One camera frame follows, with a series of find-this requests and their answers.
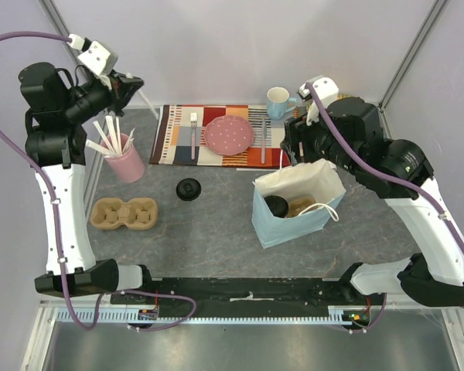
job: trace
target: polka dot plate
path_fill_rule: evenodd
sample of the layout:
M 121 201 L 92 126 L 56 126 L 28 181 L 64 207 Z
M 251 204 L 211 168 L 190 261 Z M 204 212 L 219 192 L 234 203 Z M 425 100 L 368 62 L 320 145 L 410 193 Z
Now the polka dot plate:
M 206 126 L 204 141 L 218 155 L 234 156 L 253 144 L 254 131 L 248 120 L 228 114 L 215 118 Z

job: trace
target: gray wall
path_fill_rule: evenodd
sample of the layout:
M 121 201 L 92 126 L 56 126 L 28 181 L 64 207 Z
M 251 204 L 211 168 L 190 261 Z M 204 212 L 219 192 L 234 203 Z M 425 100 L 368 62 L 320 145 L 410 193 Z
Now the gray wall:
M 0 0 L 0 33 L 53 32 L 35 0 Z M 72 69 L 73 61 L 57 41 L 14 39 L 0 43 L 0 128 L 20 147 L 26 139 L 26 102 L 19 71 L 50 61 Z M 43 204 L 33 171 L 0 141 L 0 371 L 19 369 L 39 296 L 33 279 L 46 264 Z
M 432 0 L 56 0 L 158 103 L 260 103 L 321 73 L 378 100 Z
M 423 148 L 464 233 L 464 0 L 447 5 L 387 119 L 393 138 Z

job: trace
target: light blue mug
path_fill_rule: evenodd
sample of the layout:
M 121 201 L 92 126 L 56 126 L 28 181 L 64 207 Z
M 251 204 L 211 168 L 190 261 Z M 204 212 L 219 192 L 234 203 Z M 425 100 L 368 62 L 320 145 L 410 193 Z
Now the light blue mug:
M 280 120 L 284 114 L 294 110 L 295 104 L 289 107 L 289 102 L 301 103 L 298 98 L 290 98 L 287 89 L 283 87 L 272 87 L 266 96 L 268 98 L 266 111 L 272 120 Z

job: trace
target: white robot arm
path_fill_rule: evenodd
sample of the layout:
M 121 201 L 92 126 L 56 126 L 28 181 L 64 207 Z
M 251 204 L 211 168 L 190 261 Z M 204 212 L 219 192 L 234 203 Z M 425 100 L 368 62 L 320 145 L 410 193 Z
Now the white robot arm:
M 65 263 L 72 296 L 139 288 L 144 266 L 121 266 L 113 259 L 96 261 L 91 249 L 84 216 L 86 132 L 82 124 L 104 109 L 121 116 L 122 108 L 143 82 L 113 70 L 117 56 L 99 42 L 70 35 L 68 44 L 82 52 L 78 58 L 86 67 L 85 84 L 67 88 L 59 77 L 60 70 L 49 63 L 35 63 L 19 74 L 21 93 L 30 106 L 26 113 L 26 153 L 55 189 L 53 202 L 58 205 L 63 247 L 63 257 L 59 258 L 52 201 L 45 182 L 36 174 L 43 194 L 49 247 L 46 274 L 35 280 L 36 290 L 63 296 L 60 261 Z
M 328 77 L 299 88 L 299 96 L 313 104 L 307 115 L 285 122 L 283 149 L 292 164 L 300 161 L 302 144 L 305 161 L 324 158 L 350 172 L 399 215 L 421 250 L 394 263 L 353 264 L 343 279 L 363 295 L 405 292 L 427 306 L 464 306 L 464 236 L 447 211 L 428 159 L 411 141 L 384 138 L 374 105 L 358 97 L 336 100 L 338 92 Z M 429 196 L 445 212 L 439 213 Z

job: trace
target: paper bag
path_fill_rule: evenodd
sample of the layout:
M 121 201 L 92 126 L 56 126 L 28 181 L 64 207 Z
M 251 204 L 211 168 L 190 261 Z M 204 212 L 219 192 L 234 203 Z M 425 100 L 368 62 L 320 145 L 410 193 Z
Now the paper bag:
M 346 189 L 329 163 L 318 160 L 289 166 L 254 181 L 253 226 L 264 249 L 321 230 L 330 218 L 329 211 L 319 207 L 293 218 L 273 216 L 264 198 L 280 196 L 290 203 L 312 196 L 317 203 L 336 208 Z

